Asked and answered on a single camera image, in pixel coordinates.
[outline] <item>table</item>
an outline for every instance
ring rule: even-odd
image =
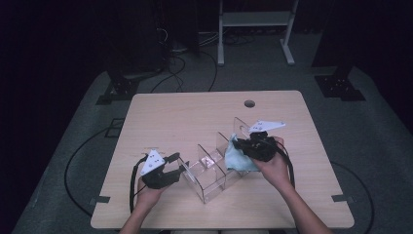
[[[295,64],[291,51],[288,47],[292,25],[294,24],[299,0],[293,0],[291,11],[283,12],[235,12],[225,13],[223,11],[223,0],[219,2],[219,24],[218,24],[218,60],[217,64],[224,65],[224,27],[229,26],[286,26],[285,35],[280,39],[282,51],[288,65]]]
[[[253,100],[254,107],[244,102]],[[258,119],[284,121],[269,131],[284,138],[294,166],[296,189],[327,226],[348,228],[354,219],[347,202],[334,202],[343,194],[322,146],[302,95],[297,91],[138,94],[133,97],[115,148],[91,225],[118,229],[130,215],[132,167],[157,148],[165,156],[180,152],[195,162],[197,146],[215,147],[217,132],[233,132],[234,117],[252,125]],[[249,173],[204,204],[181,177],[146,217],[148,229],[274,229],[294,227],[291,213],[279,192],[260,173]]]

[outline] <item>blue cloth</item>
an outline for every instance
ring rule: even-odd
[[[237,140],[237,135],[232,134],[225,151],[225,166],[228,170],[234,169],[240,172],[259,172],[251,159],[243,154],[243,151],[236,149],[233,140]]]

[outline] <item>transparent container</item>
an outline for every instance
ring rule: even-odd
[[[238,135],[248,133],[249,126],[238,118],[234,120],[234,133]],[[216,148],[207,152],[198,144],[198,161],[189,167],[179,158],[178,164],[186,169],[183,176],[189,186],[200,196],[203,203],[210,202],[218,194],[229,188],[247,172],[227,170],[225,166],[225,151],[228,147],[228,138],[221,133],[216,135]]]

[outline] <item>human arm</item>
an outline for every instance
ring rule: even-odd
[[[136,205],[134,206],[131,216],[122,227],[120,234],[138,234],[143,220],[158,203],[162,193],[166,189],[167,187],[161,189],[149,188],[143,182],[142,177],[140,177],[137,184],[137,191],[139,191],[139,193],[136,197]]]
[[[282,138],[275,137],[275,140],[280,143],[279,146],[283,145]],[[252,158],[251,160],[263,176],[280,192],[291,211],[300,233],[332,233],[291,185],[286,162],[280,153],[276,153],[275,157],[268,162]]]

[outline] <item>dark floor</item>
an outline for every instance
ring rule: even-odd
[[[366,101],[342,101],[322,95],[314,76],[329,74],[333,69],[311,68],[319,35],[291,36],[294,66],[286,64],[279,38],[257,36],[254,42],[241,47],[225,47],[225,66],[217,67],[211,90],[300,91],[327,155],[334,162],[333,169],[344,194],[352,200],[349,206],[356,224],[335,232],[363,233],[373,218],[370,233],[410,233],[413,229],[412,135],[380,95],[372,79],[356,67],[349,78]],[[206,47],[203,51],[216,58],[216,47]],[[213,60],[204,54],[179,57],[186,63],[178,74],[183,84],[179,86],[172,77],[154,93],[206,92],[216,69]],[[173,59],[170,69],[176,72],[182,64],[182,60]],[[142,81],[137,92],[150,93],[168,76],[165,71]],[[65,168],[76,152],[68,167],[67,184],[75,200],[88,213],[94,211],[91,199],[99,194],[117,139],[100,134],[76,150],[114,118],[124,118],[127,114],[128,100],[95,104],[108,84],[109,78],[104,72],[89,87],[13,233],[114,233],[91,228],[90,217],[71,202],[64,187]],[[371,194],[374,213],[363,184]]]

